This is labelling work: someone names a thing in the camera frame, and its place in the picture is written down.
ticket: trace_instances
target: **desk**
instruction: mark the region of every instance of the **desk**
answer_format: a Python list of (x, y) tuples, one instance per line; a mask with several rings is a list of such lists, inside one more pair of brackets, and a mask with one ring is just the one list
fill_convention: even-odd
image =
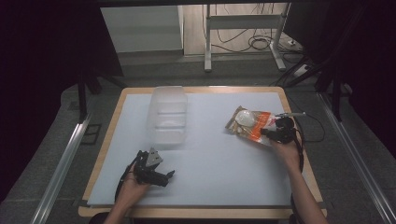
[[(279, 87), (185, 87), (186, 93), (239, 93), (239, 92), (276, 92), (280, 98), (281, 104), (285, 112), (290, 112), (290, 107), (285, 92)], [(102, 165), (105, 161), (106, 154), (110, 147), (111, 139), (115, 132), (117, 123), (120, 118), (121, 110), (128, 94), (152, 93), (152, 88), (127, 88), (122, 92), (118, 104), (116, 106), (113, 117), (110, 121), (109, 128), (106, 132), (104, 143), (102, 144), (96, 164), (92, 170), (92, 175), (83, 195), (83, 200), (88, 201), (92, 193), (92, 188), (97, 180)], [(307, 179), (308, 187), (311, 189), (315, 199), (322, 205), (322, 198), (318, 190), (318, 185), (309, 164), (309, 159), (305, 155), (304, 173)], [(81, 206), (78, 209), (82, 217), (92, 217), (100, 212), (108, 212), (109, 207), (90, 208)], [(259, 219), (287, 219), (291, 214), (291, 209), (286, 208), (269, 208), (266, 207), (136, 207), (132, 213), (132, 217), (145, 218), (259, 218)]]

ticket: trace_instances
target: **clear plastic bin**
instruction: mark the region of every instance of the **clear plastic bin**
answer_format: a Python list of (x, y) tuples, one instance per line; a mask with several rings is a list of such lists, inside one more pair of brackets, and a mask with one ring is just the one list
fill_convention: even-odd
[(148, 136), (153, 147), (171, 147), (184, 142), (187, 95), (180, 86), (157, 87), (148, 110)]

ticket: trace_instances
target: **food package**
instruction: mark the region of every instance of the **food package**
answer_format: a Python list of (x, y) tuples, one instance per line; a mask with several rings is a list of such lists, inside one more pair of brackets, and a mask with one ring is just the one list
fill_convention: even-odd
[(261, 135), (261, 129), (276, 130), (276, 116), (266, 111), (250, 111), (242, 106), (236, 108), (226, 129), (251, 141), (271, 146), (269, 139)]

